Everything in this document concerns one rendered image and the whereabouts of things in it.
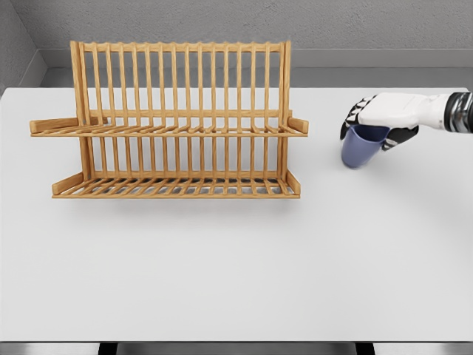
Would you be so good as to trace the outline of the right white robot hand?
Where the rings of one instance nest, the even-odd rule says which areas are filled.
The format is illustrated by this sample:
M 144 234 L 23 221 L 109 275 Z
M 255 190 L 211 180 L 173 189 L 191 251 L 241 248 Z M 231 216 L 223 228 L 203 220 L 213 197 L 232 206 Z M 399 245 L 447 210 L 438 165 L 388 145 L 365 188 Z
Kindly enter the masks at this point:
M 343 140 L 348 129 L 357 124 L 385 126 L 389 127 L 389 132 L 381 149 L 388 151 L 418 134 L 418 110 L 426 99 L 425 95 L 398 92 L 382 92 L 363 98 L 352 107 L 344 120 L 340 139 Z

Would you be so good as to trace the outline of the blue cup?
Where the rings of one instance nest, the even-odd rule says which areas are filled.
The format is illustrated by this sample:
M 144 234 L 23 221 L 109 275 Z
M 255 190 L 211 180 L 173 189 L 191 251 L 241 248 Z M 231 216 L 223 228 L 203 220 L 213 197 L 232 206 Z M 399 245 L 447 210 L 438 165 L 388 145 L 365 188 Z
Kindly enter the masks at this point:
M 365 165 L 382 147 L 389 131 L 385 126 L 351 126 L 341 150 L 343 163 L 350 168 Z

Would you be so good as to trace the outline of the wooden two-tier dish rack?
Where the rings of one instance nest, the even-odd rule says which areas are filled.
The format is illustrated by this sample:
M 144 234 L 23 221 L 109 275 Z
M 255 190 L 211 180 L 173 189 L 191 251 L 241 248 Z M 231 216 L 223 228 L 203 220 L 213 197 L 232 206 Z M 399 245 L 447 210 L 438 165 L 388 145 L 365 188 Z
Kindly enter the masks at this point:
M 72 41 L 76 113 L 30 122 L 75 137 L 81 172 L 55 198 L 298 198 L 288 141 L 309 124 L 289 107 L 289 41 Z

